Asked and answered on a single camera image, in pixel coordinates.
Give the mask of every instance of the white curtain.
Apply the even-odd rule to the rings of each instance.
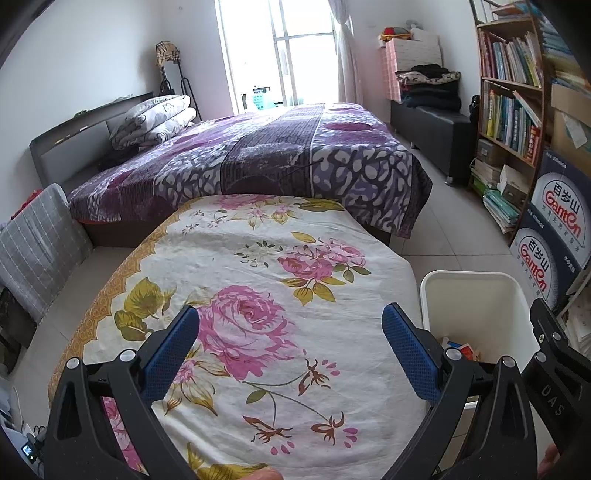
[[[363,105],[361,79],[353,51],[353,34],[349,27],[350,17],[346,2],[347,0],[328,0],[337,22],[336,57],[339,75],[339,102]]]

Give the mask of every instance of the blanket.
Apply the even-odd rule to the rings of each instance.
[[[364,225],[408,238],[432,183],[359,105],[303,105],[201,122],[70,194],[83,223],[164,220],[191,199],[280,194],[338,200]]]
[[[152,233],[99,293],[52,377],[138,349],[183,305],[198,340],[155,415],[202,480],[267,464],[286,480],[381,478],[420,425],[381,327],[398,302],[421,326],[406,262],[342,205],[282,196],[192,200]],[[116,403],[105,407],[142,471]]]

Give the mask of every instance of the white wall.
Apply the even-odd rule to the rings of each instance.
[[[412,18],[440,37],[443,66],[462,72],[462,113],[469,114],[473,95],[480,95],[478,37],[470,0],[415,0]]]
[[[181,51],[204,120],[234,115],[215,0],[162,0],[166,40]]]
[[[157,89],[160,0],[59,0],[0,70],[0,222],[40,187],[31,140],[120,96]]]
[[[355,52],[363,85],[364,107],[390,122],[390,100],[382,80],[378,36],[385,27],[404,27],[414,5],[410,0],[348,0],[353,23]]]

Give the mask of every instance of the white trash bin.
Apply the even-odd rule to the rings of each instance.
[[[480,350],[480,360],[495,364],[504,355],[515,359],[519,371],[539,350],[530,322],[530,308],[517,281],[504,273],[435,271],[421,283],[423,328],[440,340],[449,337]],[[466,403],[454,433],[455,450],[450,444],[444,456],[453,461],[470,427],[477,402]],[[538,459],[543,458],[550,434],[532,409]]]

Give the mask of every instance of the cable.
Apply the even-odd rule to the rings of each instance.
[[[21,429],[19,430],[19,432],[22,433],[22,428],[25,426],[25,420],[24,420],[24,418],[22,418],[21,399],[18,396],[17,388],[14,385],[12,387],[14,389],[14,393],[16,393],[16,395],[17,395],[18,415],[21,418]]]

